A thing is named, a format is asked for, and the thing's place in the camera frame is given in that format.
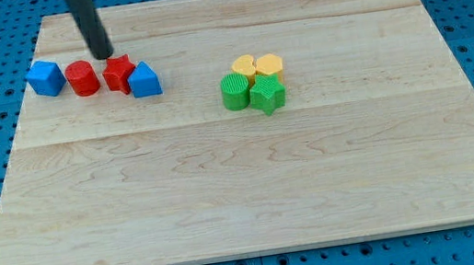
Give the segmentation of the black cylindrical robot arm stick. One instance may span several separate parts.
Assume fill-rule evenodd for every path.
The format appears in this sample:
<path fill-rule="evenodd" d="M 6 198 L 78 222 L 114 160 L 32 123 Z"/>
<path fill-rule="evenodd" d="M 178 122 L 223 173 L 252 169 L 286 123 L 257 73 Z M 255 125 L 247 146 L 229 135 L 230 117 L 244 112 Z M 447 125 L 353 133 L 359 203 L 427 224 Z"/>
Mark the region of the black cylindrical robot arm stick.
<path fill-rule="evenodd" d="M 97 60 L 108 59 L 114 49 L 93 0 L 64 0 L 85 44 Z"/>

